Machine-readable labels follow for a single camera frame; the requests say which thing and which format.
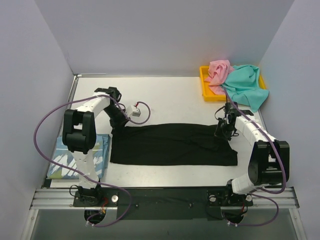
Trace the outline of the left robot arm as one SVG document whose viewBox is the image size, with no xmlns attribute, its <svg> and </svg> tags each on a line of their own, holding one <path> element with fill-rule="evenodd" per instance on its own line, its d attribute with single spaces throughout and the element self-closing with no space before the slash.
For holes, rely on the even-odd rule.
<svg viewBox="0 0 320 240">
<path fill-rule="evenodd" d="M 87 201 L 91 206 L 98 206 L 103 200 L 101 186 L 98 184 L 100 178 L 94 164 L 93 148 L 97 140 L 95 118 L 104 111 L 112 129 L 123 130 L 129 120 L 117 106 L 121 97 L 116 87 L 97 88 L 93 98 L 64 113 L 62 142 L 71 152 L 76 169 L 84 174 L 79 175 L 79 199 Z"/>
</svg>

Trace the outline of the black t shirt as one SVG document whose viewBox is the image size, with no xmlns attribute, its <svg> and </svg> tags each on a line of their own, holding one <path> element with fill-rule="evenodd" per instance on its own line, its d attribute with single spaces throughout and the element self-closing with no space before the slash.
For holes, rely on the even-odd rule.
<svg viewBox="0 0 320 240">
<path fill-rule="evenodd" d="M 237 166 L 238 153 L 216 125 L 126 126 L 112 133 L 110 162 L 137 166 Z"/>
</svg>

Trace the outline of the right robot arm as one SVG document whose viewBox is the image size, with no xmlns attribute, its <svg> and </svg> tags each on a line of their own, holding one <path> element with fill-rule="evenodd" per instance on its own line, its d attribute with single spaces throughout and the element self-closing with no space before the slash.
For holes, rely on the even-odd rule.
<svg viewBox="0 0 320 240">
<path fill-rule="evenodd" d="M 221 108 L 224 117 L 219 117 L 215 136 L 230 141 L 241 134 L 252 146 L 247 173 L 229 181 L 229 189 L 223 199 L 229 205 L 236 204 L 241 195 L 263 190 L 280 194 L 290 177 L 290 145 L 270 135 L 259 124 L 250 110 L 240 110 L 237 103 L 227 102 Z"/>
</svg>

